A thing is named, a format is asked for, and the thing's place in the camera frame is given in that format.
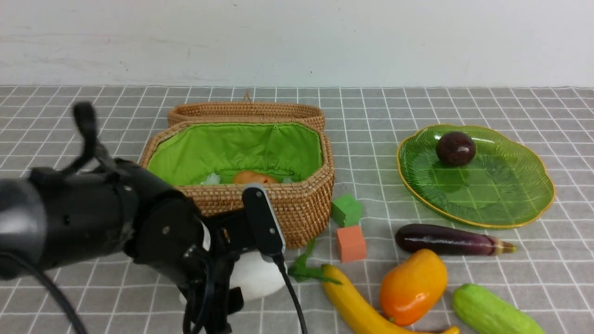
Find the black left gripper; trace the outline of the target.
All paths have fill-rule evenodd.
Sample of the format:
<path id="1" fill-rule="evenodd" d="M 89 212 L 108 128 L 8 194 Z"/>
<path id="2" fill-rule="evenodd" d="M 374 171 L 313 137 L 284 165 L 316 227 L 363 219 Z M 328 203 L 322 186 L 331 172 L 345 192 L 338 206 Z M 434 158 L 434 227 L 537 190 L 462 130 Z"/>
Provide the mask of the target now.
<path id="1" fill-rule="evenodd" d="M 184 254 L 195 267 L 185 290 L 182 332 L 231 334 L 229 315 L 244 306 L 240 288 L 231 288 L 231 275 L 242 254 L 256 249 L 258 220 L 250 216 L 221 216 L 214 231 L 202 231 L 199 216 L 187 216 L 180 226 L 189 242 Z"/>

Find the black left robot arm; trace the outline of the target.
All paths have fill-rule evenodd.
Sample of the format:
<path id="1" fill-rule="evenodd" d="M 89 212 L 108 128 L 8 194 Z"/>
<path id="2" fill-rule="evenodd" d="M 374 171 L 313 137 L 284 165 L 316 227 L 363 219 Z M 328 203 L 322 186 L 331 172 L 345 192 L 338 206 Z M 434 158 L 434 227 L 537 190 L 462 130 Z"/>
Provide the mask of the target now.
<path id="1" fill-rule="evenodd" d="M 171 280 L 187 299 L 182 331 L 232 332 L 244 298 L 231 287 L 240 255 L 256 249 L 245 209 L 204 216 L 197 205 L 133 161 L 89 173 L 36 167 L 1 180 L 1 279 L 38 279 L 77 334 L 74 307 L 46 271 L 116 252 Z"/>

